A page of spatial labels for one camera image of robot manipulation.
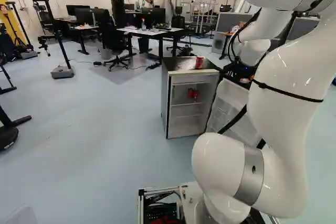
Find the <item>floor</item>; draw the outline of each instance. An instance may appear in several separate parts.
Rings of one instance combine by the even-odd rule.
[[[164,48],[170,45],[164,41]],[[157,41],[150,46],[156,54]],[[99,60],[96,47],[87,46],[85,56],[77,52],[79,44],[67,42],[76,75],[54,80],[49,72],[64,62],[57,44],[49,48],[51,57],[42,51],[6,65],[18,89],[2,95],[1,106],[12,119],[33,119],[19,127],[12,149],[0,154],[0,220],[30,207],[39,224],[136,223],[139,188],[194,180],[196,137],[164,137],[161,68],[137,68],[152,64],[142,55],[134,57],[137,69],[108,72],[81,62]],[[193,49],[220,67],[227,64],[211,48]],[[6,85],[0,76],[0,86]],[[331,87],[308,134],[308,206],[299,218],[281,223],[334,223],[335,100]]]

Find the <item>office chair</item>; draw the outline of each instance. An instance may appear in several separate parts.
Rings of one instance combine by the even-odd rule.
[[[111,49],[112,55],[116,56],[113,60],[104,61],[103,66],[112,63],[109,67],[109,71],[112,71],[112,68],[119,64],[122,64],[127,68],[131,63],[129,55],[119,57],[119,55],[127,49],[127,43],[123,32],[117,31],[114,22],[110,20],[108,23],[99,25],[99,34],[103,49]]]
[[[182,6],[177,6],[175,7],[175,12],[176,12],[176,16],[174,16],[172,18],[172,27],[173,28],[183,28],[185,29],[185,18],[183,16],[181,16],[182,14]],[[185,50],[190,51],[192,50],[191,48],[191,38],[189,36],[189,45],[190,47],[186,46],[186,47],[180,47],[180,46],[176,46],[176,49],[180,50],[181,52],[184,52]]]

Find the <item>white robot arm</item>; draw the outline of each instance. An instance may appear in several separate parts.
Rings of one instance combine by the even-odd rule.
[[[292,11],[263,8],[258,19],[246,27],[233,41],[241,61],[254,66],[270,47],[270,39],[278,36],[291,19]]]
[[[308,198],[304,141],[336,66],[335,0],[247,1],[287,11],[313,10],[321,20],[311,33],[270,52],[255,74],[247,112],[270,148],[258,150],[215,133],[203,134],[194,145],[193,171],[205,205],[223,224],[240,223],[237,213],[248,214],[247,206],[280,218],[302,212]]]

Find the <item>mini fridge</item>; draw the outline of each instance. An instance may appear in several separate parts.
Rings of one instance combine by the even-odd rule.
[[[206,129],[219,79],[216,65],[196,57],[162,60],[161,117],[166,138],[202,134]]]

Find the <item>yellow board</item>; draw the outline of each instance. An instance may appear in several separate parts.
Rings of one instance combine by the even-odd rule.
[[[4,4],[7,2],[8,0],[0,0],[0,4]],[[20,28],[19,28],[19,23],[18,21],[16,20],[16,17],[15,17],[15,12],[13,10],[9,10],[8,11],[8,18],[10,20],[10,22],[12,23],[15,31],[16,31],[16,34],[17,36],[25,43],[27,44],[27,41],[26,41],[26,38],[23,36]],[[7,29],[7,32],[8,34],[10,35],[10,37],[12,38],[13,42],[15,40],[15,36],[14,36],[14,32],[12,30],[12,28],[10,27],[11,25],[9,24],[8,22],[8,19],[5,17],[5,15],[3,15],[2,12],[0,12],[0,19],[2,20],[2,23],[5,24],[6,26],[6,29]]]

